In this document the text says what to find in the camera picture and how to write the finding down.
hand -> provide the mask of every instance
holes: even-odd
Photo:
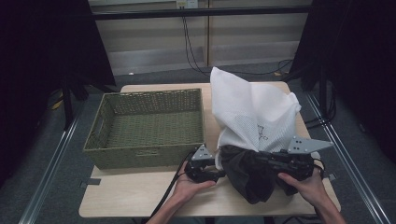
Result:
[[[185,161],[180,169],[180,172],[178,173],[180,177],[176,182],[175,190],[172,195],[172,197],[177,197],[183,203],[191,200],[198,191],[202,189],[208,189],[216,185],[215,181],[206,181],[198,184],[190,180],[189,177],[184,174],[184,168],[186,167],[186,164],[187,162]]]
[[[311,203],[317,209],[316,211],[318,216],[323,221],[323,223],[346,223],[335,204],[327,194],[318,168],[314,169],[311,177],[303,181],[298,181],[292,176],[284,173],[279,173],[277,176],[284,180],[287,184],[297,188],[301,196],[303,196],[307,202]]]
[[[298,181],[292,176],[279,173],[278,177],[284,180],[287,184],[294,186],[300,192],[301,196],[306,199],[313,206],[317,206],[329,197],[326,189],[323,186],[318,168],[314,169],[311,177],[303,181]]]
[[[165,204],[158,210],[158,212],[148,221],[148,224],[163,224],[167,223],[173,214],[191,200],[194,195],[202,190],[208,189],[216,185],[215,181],[206,181],[204,183],[195,183],[189,179],[187,175],[184,174],[184,168],[187,162],[185,161],[180,168],[179,175],[174,192],[172,196],[165,202]]]

green woven basket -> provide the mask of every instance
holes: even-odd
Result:
[[[170,166],[204,142],[201,89],[106,93],[83,152],[99,169]]]

wooden table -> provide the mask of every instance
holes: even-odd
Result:
[[[266,82],[289,93],[284,82]],[[219,139],[219,125],[211,112],[209,83],[129,85],[121,92],[165,91],[201,88],[204,99],[206,146],[214,153]],[[296,117],[296,131],[309,137],[300,114]],[[149,217],[169,186],[176,167],[131,168],[99,170],[96,166],[92,178],[100,178],[98,186],[89,185],[79,208],[82,217]],[[325,188],[341,210],[340,203],[328,179]],[[286,196],[276,188],[266,203],[249,204],[231,185],[227,177],[215,187],[198,193],[176,213],[177,217],[227,217],[227,216],[290,216],[313,215],[314,208],[300,194]]]

wall outlet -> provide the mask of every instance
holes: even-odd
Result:
[[[198,8],[198,0],[187,0],[187,8]]]
[[[187,0],[176,0],[176,9],[187,8]]]

person's left hand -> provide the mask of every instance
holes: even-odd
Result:
[[[177,197],[181,202],[186,203],[189,200],[191,200],[194,195],[202,190],[202,189],[208,189],[212,186],[216,185],[215,181],[209,180],[203,183],[195,183],[189,177],[184,174],[184,168],[186,167],[187,162],[184,161],[180,171],[179,175],[181,175],[175,185],[175,190],[173,192],[172,197]]]

